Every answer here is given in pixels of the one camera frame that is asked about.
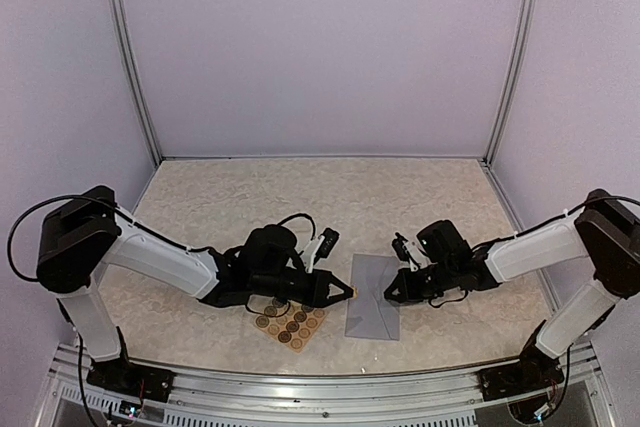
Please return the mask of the brown sticker sheet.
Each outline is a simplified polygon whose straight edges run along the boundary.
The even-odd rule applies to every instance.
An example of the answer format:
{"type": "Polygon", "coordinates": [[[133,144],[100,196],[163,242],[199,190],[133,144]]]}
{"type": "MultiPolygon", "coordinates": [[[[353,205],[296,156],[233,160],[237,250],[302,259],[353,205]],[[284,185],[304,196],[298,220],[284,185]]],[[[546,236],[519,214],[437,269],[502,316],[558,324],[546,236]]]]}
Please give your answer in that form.
{"type": "Polygon", "coordinates": [[[300,353],[326,317],[325,309],[272,299],[255,318],[254,326],[279,344],[300,353]]]}

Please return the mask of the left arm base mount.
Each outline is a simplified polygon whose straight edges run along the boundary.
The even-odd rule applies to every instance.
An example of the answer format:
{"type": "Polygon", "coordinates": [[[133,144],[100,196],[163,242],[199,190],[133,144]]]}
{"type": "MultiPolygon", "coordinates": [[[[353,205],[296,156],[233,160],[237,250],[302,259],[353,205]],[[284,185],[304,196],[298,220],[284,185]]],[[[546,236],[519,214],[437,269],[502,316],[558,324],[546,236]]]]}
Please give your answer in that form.
{"type": "Polygon", "coordinates": [[[131,362],[127,357],[91,362],[87,382],[104,390],[167,403],[172,391],[175,373],[171,370],[131,362]]]}

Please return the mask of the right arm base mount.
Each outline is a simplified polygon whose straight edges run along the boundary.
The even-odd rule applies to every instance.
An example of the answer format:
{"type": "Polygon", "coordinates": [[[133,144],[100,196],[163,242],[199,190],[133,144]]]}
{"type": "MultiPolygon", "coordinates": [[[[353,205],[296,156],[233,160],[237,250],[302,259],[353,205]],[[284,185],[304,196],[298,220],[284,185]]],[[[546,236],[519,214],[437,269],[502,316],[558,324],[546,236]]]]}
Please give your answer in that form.
{"type": "Polygon", "coordinates": [[[558,359],[535,354],[520,357],[514,363],[481,369],[478,379],[483,400],[493,401],[561,384],[565,376],[558,359]]]}

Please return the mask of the grey envelope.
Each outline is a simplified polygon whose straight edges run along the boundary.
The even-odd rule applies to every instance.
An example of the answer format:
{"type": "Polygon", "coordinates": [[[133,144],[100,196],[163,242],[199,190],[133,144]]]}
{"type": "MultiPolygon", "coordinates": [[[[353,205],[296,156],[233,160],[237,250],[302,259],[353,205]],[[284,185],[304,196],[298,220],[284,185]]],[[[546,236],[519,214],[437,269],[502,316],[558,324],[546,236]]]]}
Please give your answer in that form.
{"type": "Polygon", "coordinates": [[[351,282],[359,295],[348,301],[345,336],[356,339],[399,341],[399,308],[384,299],[384,290],[398,271],[395,257],[354,254],[351,282]]]}

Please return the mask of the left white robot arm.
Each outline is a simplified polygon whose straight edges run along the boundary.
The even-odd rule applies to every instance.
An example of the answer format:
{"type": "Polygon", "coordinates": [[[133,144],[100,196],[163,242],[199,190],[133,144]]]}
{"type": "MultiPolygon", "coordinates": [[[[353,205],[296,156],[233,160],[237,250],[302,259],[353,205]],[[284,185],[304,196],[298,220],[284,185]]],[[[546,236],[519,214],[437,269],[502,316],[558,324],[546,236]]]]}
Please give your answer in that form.
{"type": "Polygon", "coordinates": [[[94,285],[94,272],[115,265],[181,290],[215,308],[246,305],[254,295],[326,308],[353,298],[354,290],[332,272],[317,268],[339,239],[337,231],[314,231],[297,247],[285,222],[252,230],[240,246],[220,253],[171,240],[136,220],[104,185],[80,194],[54,197],[27,209],[55,208],[42,221],[34,276],[57,298],[102,377],[121,392],[140,381],[137,365],[126,359],[125,341],[94,285]]]}

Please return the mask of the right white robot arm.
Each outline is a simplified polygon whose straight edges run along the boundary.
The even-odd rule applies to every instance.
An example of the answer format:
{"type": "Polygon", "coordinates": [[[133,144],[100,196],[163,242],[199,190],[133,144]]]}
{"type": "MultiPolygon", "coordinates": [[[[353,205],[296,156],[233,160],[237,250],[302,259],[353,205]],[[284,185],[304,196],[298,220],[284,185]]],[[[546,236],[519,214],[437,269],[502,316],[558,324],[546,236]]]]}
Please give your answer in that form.
{"type": "Polygon", "coordinates": [[[450,220],[428,225],[414,241],[397,235],[392,246],[404,265],[384,297],[439,308],[453,289],[487,291],[533,271],[589,259],[592,277],[535,330],[511,370],[512,383],[531,391],[579,337],[604,322],[621,300],[638,295],[639,218],[630,209],[638,203],[596,189],[582,203],[534,227],[476,246],[450,220]]]}

